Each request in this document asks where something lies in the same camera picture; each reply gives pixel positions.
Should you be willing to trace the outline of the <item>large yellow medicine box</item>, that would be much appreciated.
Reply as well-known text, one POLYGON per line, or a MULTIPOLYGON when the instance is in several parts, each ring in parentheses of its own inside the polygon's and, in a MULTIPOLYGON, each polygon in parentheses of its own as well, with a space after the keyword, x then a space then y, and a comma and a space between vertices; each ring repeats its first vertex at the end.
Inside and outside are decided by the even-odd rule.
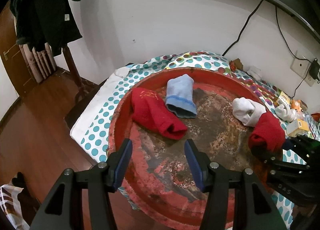
POLYGON ((286 133, 289 137, 303 135, 309 131, 308 123, 302 119, 295 119, 286 127, 286 133))

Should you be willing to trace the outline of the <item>white patterned bag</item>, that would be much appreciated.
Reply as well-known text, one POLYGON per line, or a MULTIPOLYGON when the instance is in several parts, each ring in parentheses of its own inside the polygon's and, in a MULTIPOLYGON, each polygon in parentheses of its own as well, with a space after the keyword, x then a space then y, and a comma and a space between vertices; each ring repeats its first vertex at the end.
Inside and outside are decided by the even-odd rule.
POLYGON ((23 188, 10 184, 1 186, 1 211, 14 229, 29 230, 30 226, 24 220, 18 194, 23 188))

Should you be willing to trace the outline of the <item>polka dot bed sheet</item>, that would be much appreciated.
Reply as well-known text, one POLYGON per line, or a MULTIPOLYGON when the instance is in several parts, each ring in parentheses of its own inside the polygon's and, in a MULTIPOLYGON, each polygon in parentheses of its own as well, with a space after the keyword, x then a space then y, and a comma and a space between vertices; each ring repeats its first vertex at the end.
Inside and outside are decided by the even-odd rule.
POLYGON ((194 80, 197 116, 183 123, 197 148, 231 170, 256 168, 248 149, 251 130, 232 113, 232 101, 245 97, 273 112, 280 90, 231 71, 226 58, 206 52, 155 57, 118 69, 97 94, 100 100, 80 132, 71 136, 88 155, 104 162, 125 138, 133 143, 132 159, 121 193, 134 209, 174 229, 198 229, 207 195, 195 186, 184 155, 185 140, 161 137, 132 121, 131 88, 143 87, 165 97, 170 79, 188 74, 194 80))

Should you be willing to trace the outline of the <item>crumpled white tissue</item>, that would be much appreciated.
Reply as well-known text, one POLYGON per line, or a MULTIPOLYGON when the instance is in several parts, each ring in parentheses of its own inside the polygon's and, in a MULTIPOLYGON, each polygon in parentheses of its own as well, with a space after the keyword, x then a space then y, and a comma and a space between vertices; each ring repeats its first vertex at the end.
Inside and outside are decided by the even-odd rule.
POLYGON ((247 73, 257 81, 260 81, 263 78, 262 71, 255 66, 250 66, 247 73))

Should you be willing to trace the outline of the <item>orange squeeze toy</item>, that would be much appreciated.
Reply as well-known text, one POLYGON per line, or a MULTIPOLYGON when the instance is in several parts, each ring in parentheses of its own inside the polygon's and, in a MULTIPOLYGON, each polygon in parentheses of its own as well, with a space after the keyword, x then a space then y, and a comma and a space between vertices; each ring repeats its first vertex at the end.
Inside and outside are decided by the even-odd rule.
POLYGON ((303 110, 302 110, 302 107, 300 104, 301 104, 300 100, 292 99, 291 100, 291 109, 294 109, 296 112, 301 113, 303 110))

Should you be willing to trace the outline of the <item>light blue sock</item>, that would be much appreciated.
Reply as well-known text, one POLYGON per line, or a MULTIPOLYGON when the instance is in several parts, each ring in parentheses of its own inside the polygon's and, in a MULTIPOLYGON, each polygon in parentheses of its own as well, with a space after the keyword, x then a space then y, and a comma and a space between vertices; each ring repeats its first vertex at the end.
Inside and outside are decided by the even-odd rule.
POLYGON ((194 80, 187 74, 167 82, 165 105, 179 118, 195 118, 197 108, 193 102, 194 80))

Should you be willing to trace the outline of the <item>red sock with gold print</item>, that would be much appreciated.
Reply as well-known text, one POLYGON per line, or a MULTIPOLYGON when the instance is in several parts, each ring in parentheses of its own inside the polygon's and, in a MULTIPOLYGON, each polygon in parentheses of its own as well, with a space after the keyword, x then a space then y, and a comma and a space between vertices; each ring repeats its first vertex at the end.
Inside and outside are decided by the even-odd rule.
POLYGON ((163 137, 179 140, 188 128, 173 113, 163 99, 154 91, 134 88, 131 93, 132 120, 142 127, 163 137))

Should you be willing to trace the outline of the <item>white mattress edge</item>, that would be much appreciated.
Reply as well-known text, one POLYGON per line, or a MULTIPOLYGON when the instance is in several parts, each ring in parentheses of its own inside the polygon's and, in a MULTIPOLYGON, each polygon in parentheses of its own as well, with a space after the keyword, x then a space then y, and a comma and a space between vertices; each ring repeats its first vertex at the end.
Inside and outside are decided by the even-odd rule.
POLYGON ((109 94, 112 94, 118 82, 130 71, 129 66, 116 69, 106 80, 96 86, 66 115, 65 122, 70 129, 71 138, 80 144, 83 136, 100 108, 106 102, 109 94))

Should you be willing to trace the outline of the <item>dark hanging clothes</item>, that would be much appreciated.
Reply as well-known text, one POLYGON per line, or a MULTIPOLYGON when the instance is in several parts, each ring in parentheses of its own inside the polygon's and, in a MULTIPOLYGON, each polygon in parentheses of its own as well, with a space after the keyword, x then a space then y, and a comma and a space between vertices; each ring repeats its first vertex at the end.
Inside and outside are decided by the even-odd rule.
POLYGON ((17 44, 43 51, 49 44, 54 56, 68 43, 82 37, 69 1, 81 0, 10 0, 16 18, 17 44))

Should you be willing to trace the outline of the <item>white sock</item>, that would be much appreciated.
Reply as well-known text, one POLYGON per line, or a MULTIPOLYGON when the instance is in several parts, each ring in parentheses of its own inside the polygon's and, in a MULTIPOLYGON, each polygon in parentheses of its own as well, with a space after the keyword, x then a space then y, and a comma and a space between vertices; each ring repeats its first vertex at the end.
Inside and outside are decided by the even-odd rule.
POLYGON ((247 127, 255 127, 262 114, 266 113, 265 106, 244 97, 234 99, 232 108, 235 118, 247 127))
POLYGON ((281 104, 275 108, 276 115, 283 121, 292 122, 297 118, 295 109, 291 109, 285 104, 281 104))

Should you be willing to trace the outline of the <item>white wall socket plate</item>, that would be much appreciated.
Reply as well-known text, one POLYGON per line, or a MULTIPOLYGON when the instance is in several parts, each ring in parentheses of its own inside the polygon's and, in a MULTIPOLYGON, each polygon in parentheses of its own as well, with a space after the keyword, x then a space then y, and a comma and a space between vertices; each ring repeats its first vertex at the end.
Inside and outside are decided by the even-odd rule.
POLYGON ((315 84, 316 80, 314 80, 309 74, 310 66, 311 63, 309 60, 304 56, 299 56, 297 58, 293 58, 290 68, 311 87, 315 84))

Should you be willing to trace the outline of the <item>black power adapter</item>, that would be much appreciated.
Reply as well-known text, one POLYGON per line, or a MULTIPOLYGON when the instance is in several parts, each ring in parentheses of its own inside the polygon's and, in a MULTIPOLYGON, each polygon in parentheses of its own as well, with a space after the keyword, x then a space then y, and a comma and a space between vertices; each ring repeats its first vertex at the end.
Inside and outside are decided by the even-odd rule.
POLYGON ((319 70, 320 70, 320 65, 319 65, 319 63, 318 63, 317 58, 315 58, 315 59, 312 61, 312 64, 311 64, 311 66, 310 66, 309 75, 310 75, 314 80, 319 81, 319 80, 320 80, 320 78, 319 78, 319 70))

